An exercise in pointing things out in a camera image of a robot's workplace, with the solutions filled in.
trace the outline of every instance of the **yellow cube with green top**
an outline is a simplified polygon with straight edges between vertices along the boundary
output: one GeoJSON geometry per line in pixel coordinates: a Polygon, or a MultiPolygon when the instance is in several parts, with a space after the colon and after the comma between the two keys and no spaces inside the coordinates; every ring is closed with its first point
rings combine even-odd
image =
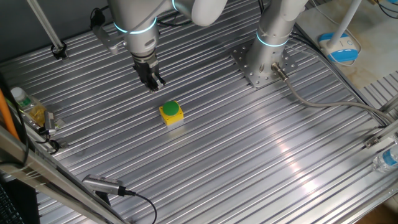
{"type": "Polygon", "coordinates": [[[184,113],[176,101],[169,101],[159,107],[160,115],[168,126],[184,119],[184,113]]]}

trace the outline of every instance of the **yellow block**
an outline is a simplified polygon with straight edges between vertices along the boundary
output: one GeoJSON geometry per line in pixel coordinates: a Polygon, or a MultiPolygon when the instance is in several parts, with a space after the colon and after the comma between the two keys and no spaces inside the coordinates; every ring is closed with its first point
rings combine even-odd
{"type": "Polygon", "coordinates": [[[167,126],[168,126],[168,125],[171,125],[171,124],[174,124],[174,123],[176,123],[177,121],[181,121],[181,120],[184,119],[184,113],[182,112],[180,105],[178,106],[178,112],[177,112],[177,114],[174,115],[174,116],[166,115],[166,114],[163,112],[163,106],[159,107],[159,111],[160,111],[160,115],[161,115],[162,118],[163,118],[164,123],[165,123],[167,126]]]}

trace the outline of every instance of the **metal bracket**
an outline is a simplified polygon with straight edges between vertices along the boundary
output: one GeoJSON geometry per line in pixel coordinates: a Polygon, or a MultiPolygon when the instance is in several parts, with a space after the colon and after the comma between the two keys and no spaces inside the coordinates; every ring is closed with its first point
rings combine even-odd
{"type": "Polygon", "coordinates": [[[102,44],[111,52],[117,54],[119,52],[119,44],[123,42],[123,38],[111,39],[108,33],[101,26],[93,26],[93,33],[102,42],[102,44]]]}
{"type": "Polygon", "coordinates": [[[365,146],[370,149],[373,146],[384,142],[388,138],[394,138],[396,140],[397,137],[397,132],[398,132],[398,120],[375,134],[373,137],[368,139],[364,144],[365,146]]]}
{"type": "MultiPolygon", "coordinates": [[[[254,72],[254,68],[250,68],[248,66],[248,63],[246,63],[246,54],[251,46],[252,41],[238,45],[233,48],[231,55],[249,82],[251,82],[251,84],[256,88],[262,88],[273,81],[278,80],[279,76],[276,73],[254,72]]],[[[297,69],[297,64],[286,50],[284,50],[282,54],[282,63],[280,63],[279,66],[285,73],[294,72],[297,69]]]]}

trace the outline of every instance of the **plastic bottle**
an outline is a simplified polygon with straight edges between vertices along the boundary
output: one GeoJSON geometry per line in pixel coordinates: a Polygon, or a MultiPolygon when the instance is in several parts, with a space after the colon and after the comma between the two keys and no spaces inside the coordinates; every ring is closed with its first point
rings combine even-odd
{"type": "Polygon", "coordinates": [[[13,88],[11,93],[22,111],[28,114],[30,119],[42,127],[44,125],[44,111],[46,109],[41,102],[33,96],[26,94],[26,92],[19,87],[13,88]]]}
{"type": "Polygon", "coordinates": [[[373,160],[373,168],[379,172],[389,172],[398,167],[398,146],[390,148],[387,151],[381,152],[373,160]]]}

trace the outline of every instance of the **orange object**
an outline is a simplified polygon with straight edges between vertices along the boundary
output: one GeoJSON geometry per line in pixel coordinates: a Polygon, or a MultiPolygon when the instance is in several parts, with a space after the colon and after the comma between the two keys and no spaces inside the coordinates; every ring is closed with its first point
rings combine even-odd
{"type": "Polygon", "coordinates": [[[6,99],[0,90],[0,111],[2,113],[2,116],[4,118],[4,121],[6,123],[8,131],[16,138],[19,140],[17,130],[15,129],[14,122],[12,121],[11,113],[8,108],[6,99]]]}

